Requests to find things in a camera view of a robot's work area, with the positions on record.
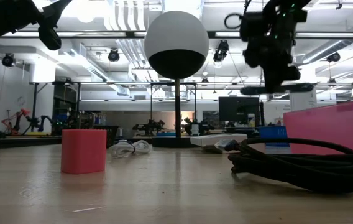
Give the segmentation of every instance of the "spherical lamp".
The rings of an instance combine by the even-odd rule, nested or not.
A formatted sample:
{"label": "spherical lamp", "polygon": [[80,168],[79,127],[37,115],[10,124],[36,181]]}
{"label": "spherical lamp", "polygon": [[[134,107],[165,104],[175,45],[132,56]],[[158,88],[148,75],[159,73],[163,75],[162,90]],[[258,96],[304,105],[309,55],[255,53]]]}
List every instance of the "spherical lamp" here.
{"label": "spherical lamp", "polygon": [[194,75],[206,61],[208,47],[208,34],[201,21],[182,11],[158,16],[145,36],[149,64],[165,78]]}

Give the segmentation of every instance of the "cable coil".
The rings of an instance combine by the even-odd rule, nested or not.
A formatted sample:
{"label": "cable coil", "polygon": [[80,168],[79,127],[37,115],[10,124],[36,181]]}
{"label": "cable coil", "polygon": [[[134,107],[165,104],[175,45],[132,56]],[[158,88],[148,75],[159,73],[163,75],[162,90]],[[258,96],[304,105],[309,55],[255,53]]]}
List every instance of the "cable coil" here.
{"label": "cable coil", "polygon": [[[249,144],[284,142],[320,146],[344,154],[264,154]],[[353,150],[330,142],[307,139],[246,139],[239,146],[241,153],[231,154],[233,173],[248,172],[272,180],[288,182],[319,193],[353,192]]]}
{"label": "cable coil", "polygon": [[152,145],[143,140],[137,141],[133,144],[119,142],[110,147],[110,150],[114,158],[123,158],[136,152],[141,154],[149,153],[152,150]]}

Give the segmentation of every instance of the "white cable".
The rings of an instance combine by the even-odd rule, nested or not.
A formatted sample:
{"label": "white cable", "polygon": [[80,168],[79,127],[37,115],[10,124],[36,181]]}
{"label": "white cable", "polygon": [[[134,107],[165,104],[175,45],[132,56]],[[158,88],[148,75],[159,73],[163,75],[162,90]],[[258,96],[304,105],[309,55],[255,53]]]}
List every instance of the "white cable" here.
{"label": "white cable", "polygon": [[110,147],[110,150],[114,158],[123,158],[136,152],[141,154],[149,153],[152,150],[152,145],[143,140],[137,141],[133,144],[120,142]]}

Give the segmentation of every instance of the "red cylinder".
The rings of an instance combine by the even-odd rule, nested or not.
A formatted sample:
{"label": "red cylinder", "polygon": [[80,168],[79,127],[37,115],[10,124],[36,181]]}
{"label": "red cylinder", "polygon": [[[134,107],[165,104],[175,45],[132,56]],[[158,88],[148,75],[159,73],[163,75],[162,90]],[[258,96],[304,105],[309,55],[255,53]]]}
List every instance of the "red cylinder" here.
{"label": "red cylinder", "polygon": [[63,130],[61,171],[101,172],[106,163],[106,130]]}

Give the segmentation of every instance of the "television screen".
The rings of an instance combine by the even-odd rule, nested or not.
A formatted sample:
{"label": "television screen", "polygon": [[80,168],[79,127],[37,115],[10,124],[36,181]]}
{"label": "television screen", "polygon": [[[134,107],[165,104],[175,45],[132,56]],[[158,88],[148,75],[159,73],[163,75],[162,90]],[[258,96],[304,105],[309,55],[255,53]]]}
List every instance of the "television screen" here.
{"label": "television screen", "polygon": [[255,115],[255,125],[259,126],[258,97],[219,97],[219,120],[247,124],[248,114]]}

